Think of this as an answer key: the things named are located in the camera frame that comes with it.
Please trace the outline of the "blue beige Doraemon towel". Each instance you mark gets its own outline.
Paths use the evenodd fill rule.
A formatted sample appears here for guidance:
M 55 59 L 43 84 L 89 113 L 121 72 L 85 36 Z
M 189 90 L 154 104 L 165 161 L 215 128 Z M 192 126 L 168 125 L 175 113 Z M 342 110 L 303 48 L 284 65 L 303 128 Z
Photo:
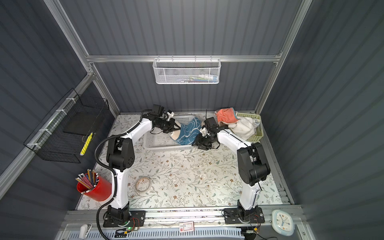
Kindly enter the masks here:
M 202 121 L 197 117 L 194 117 L 187 124 L 181 124 L 178 121 L 175 121 L 175 123 L 180 129 L 170 133 L 170 137 L 179 145 L 191 145 L 201 133 L 200 129 L 202 128 Z

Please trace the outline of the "white plastic laundry basket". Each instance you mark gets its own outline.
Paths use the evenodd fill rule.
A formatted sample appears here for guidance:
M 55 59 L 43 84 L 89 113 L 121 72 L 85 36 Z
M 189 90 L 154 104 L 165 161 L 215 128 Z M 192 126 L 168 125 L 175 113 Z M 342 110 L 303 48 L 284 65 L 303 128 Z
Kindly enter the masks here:
M 181 124 L 187 124 L 194 117 L 196 116 L 181 115 L 181 116 L 175 116 L 173 118 Z M 183 150 L 183 149 L 192 147 L 192 145 L 182 146 L 177 144 L 176 142 L 173 141 L 173 139 L 171 139 L 170 133 L 165 134 L 161 129 L 160 131 L 153 133 L 152 130 L 154 129 L 155 128 L 152 127 L 151 131 L 146 133 L 144 136 L 144 147 L 147 150 L 151 150 L 151 151 Z

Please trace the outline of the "orange towel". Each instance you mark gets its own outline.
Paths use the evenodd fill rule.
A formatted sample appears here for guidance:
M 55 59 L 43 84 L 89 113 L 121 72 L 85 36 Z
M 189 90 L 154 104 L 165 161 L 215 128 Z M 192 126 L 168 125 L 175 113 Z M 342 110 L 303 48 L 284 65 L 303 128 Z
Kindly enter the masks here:
M 235 124 L 239 121 L 234 108 L 226 108 L 215 111 L 220 126 Z

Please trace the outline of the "white towel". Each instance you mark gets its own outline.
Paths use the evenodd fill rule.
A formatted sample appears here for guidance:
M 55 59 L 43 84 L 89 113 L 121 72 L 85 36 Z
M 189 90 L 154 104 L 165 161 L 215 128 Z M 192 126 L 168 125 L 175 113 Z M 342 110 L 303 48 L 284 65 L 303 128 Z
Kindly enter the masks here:
M 243 140 L 248 140 L 252 135 L 256 134 L 256 128 L 262 123 L 259 119 L 250 117 L 238 117 L 238 121 L 229 124 L 229 129 Z

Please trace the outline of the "green perforated plastic basket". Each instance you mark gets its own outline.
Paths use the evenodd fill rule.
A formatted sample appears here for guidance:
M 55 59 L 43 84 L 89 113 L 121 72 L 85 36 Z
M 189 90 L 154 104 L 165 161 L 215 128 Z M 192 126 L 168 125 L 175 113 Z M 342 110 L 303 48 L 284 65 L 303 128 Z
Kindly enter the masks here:
M 262 119 L 260 115 L 257 115 L 255 113 L 240 113 L 237 112 L 237 117 L 248 117 L 255 120 L 259 125 L 255 127 L 255 133 L 248 138 L 248 142 L 257 143 L 259 142 L 263 136 L 264 136 L 264 130 L 263 130 L 263 124 Z

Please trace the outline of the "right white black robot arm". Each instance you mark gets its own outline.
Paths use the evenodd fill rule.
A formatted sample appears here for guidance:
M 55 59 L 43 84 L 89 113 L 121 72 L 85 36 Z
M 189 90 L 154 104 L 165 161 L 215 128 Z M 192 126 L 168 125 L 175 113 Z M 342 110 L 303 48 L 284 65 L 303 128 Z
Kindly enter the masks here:
M 263 146 L 241 139 L 226 126 L 219 126 L 215 118 L 204 120 L 201 133 L 193 146 L 200 150 L 214 149 L 214 144 L 224 145 L 237 155 L 239 176 L 242 179 L 242 194 L 238 210 L 249 212 L 258 206 L 257 197 L 261 184 L 271 173 Z

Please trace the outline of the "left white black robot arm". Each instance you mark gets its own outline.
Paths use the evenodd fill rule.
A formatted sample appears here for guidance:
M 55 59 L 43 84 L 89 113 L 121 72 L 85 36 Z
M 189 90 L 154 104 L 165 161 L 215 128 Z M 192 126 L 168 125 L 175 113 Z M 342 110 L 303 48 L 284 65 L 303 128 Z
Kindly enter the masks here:
M 146 133 L 158 128 L 163 133 L 179 130 L 173 118 L 174 112 L 165 110 L 160 105 L 153 105 L 150 110 L 141 112 L 138 122 L 122 134 L 113 135 L 108 138 L 108 150 L 106 160 L 107 168 L 113 175 L 113 194 L 109 207 L 114 210 L 123 210 L 128 207 L 129 199 L 125 187 L 128 186 L 129 168 L 135 161 L 135 143 Z

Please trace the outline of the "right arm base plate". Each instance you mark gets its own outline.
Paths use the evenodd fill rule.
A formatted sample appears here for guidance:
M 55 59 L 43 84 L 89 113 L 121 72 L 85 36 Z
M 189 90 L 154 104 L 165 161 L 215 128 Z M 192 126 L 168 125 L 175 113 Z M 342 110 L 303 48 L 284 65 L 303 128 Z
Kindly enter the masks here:
M 253 208 L 246 211 L 227 208 L 223 209 L 221 213 L 227 225 L 249 223 L 259 225 L 265 223 L 265 217 L 261 208 Z

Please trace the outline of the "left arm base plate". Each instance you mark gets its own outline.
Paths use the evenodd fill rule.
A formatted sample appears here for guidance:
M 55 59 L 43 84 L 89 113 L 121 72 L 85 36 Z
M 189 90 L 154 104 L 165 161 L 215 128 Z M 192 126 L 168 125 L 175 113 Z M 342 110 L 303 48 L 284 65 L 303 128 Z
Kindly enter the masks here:
M 146 211 L 129 211 L 128 218 L 126 220 L 120 220 L 111 215 L 109 212 L 105 212 L 103 215 L 103 227 L 143 227 L 146 219 L 146 213 Z

